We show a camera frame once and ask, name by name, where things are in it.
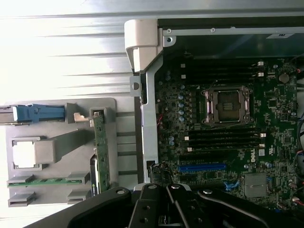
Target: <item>label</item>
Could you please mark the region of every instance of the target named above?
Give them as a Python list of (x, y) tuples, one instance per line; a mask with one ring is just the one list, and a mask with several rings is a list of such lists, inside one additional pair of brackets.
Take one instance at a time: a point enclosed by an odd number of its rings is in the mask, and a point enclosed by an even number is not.
[(288, 37), (291, 37), (294, 33), (276, 33), (272, 34), (267, 39), (286, 39)]
[(258, 150), (258, 155), (259, 156), (265, 156), (265, 150), (264, 149), (259, 149)]

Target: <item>pcie slot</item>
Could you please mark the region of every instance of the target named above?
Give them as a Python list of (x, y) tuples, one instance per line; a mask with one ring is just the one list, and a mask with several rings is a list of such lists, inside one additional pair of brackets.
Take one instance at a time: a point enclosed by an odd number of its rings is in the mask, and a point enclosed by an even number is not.
[(208, 171), (208, 170), (225, 170), (226, 164), (200, 164), (200, 165), (180, 165), (179, 172), (198, 172), (198, 171)]

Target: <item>motherboard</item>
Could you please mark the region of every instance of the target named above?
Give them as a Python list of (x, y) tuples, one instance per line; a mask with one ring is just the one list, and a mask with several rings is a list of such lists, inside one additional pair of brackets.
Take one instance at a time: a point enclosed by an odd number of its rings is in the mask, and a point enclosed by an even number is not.
[(290, 207), (296, 71), (285, 59), (166, 62), (155, 79), (158, 153), (173, 182)]

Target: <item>black ram slot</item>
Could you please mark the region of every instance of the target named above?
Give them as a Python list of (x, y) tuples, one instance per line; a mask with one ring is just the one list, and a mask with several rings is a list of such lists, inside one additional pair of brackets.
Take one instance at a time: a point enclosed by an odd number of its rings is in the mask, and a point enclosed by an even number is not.
[(258, 133), (205, 133), (205, 134), (194, 134), (188, 136), (188, 140), (212, 140), (222, 138), (235, 138), (235, 137), (256, 137), (259, 138)]
[(191, 147), (191, 152), (201, 151), (227, 151), (227, 150), (240, 150), (240, 149), (263, 149), (263, 147), (257, 144), (237, 144), (237, 145), (222, 145), (213, 147)]
[(241, 145), (255, 145), (255, 144), (259, 144), (259, 142), (256, 141), (249, 141), (249, 142), (225, 142), (225, 141), (221, 141), (221, 142), (217, 142), (217, 143), (203, 143), (203, 142), (191, 142), (189, 143), (188, 147), (192, 147), (192, 148), (198, 148), (198, 147), (204, 147), (204, 148), (208, 148), (208, 147), (237, 147), (237, 146), (241, 146)]
[(213, 134), (213, 133), (260, 133), (261, 129), (259, 128), (228, 128), (228, 129), (223, 129), (223, 128), (214, 128), (214, 129), (207, 129), (207, 130), (197, 130), (197, 131), (188, 131), (188, 135), (192, 134)]
[(190, 140), (187, 141), (188, 146), (193, 145), (205, 145), (205, 144), (230, 144), (230, 143), (257, 143), (261, 142), (259, 137), (248, 137), (248, 138), (234, 138), (234, 137), (225, 137), (225, 138), (212, 138), (212, 139), (198, 139), (198, 140)]
[(191, 60), (186, 62), (186, 68), (203, 68), (203, 67), (214, 67), (214, 68), (231, 68), (231, 67), (258, 67), (257, 59), (221, 59), (221, 60)]

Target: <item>blue connector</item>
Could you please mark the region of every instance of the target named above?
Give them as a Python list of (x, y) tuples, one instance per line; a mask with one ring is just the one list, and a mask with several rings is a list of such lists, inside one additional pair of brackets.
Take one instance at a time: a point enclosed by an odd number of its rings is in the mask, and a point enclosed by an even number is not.
[(228, 182), (224, 182), (224, 185), (226, 186), (226, 191), (231, 191), (232, 189), (239, 186), (239, 181), (237, 181), (235, 184), (228, 184)]
[(0, 106), (0, 124), (31, 124), (40, 121), (65, 120), (65, 107), (30, 104)]
[(200, 164), (200, 165), (180, 165), (179, 172), (198, 172), (207, 170), (225, 170), (226, 164)]

